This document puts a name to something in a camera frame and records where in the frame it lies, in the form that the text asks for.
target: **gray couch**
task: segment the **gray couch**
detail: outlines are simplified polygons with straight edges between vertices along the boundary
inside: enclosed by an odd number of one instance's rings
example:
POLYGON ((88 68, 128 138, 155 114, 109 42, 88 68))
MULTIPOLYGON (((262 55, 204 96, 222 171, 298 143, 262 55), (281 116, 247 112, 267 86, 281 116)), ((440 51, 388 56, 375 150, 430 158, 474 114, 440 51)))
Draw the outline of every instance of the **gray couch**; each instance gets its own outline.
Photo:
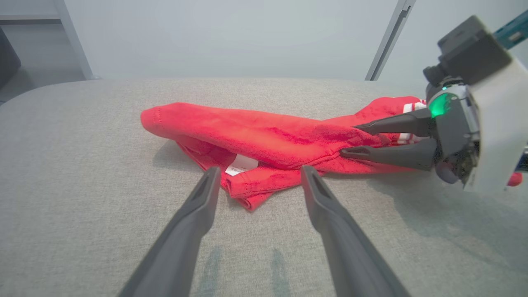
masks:
MULTIPOLYGON (((315 119, 424 85, 83 81, 0 106, 0 296, 114 296, 202 175, 142 110, 185 101, 315 119)), ((527 183, 465 193, 434 173, 324 177, 414 296, 526 296, 527 183)), ((192 296, 334 295, 301 187, 247 212, 220 191, 192 296)))

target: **clothing label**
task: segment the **clothing label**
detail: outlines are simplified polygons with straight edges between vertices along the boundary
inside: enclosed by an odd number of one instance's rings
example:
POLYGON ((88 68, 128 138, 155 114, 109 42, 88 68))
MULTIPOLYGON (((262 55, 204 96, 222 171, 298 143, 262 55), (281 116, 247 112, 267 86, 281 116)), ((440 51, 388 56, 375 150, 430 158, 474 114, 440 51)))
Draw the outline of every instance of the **clothing label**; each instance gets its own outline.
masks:
POLYGON ((241 172, 255 169, 258 165, 258 160, 237 154, 237 157, 234 159, 233 163, 228 166, 225 172, 233 177, 241 172))

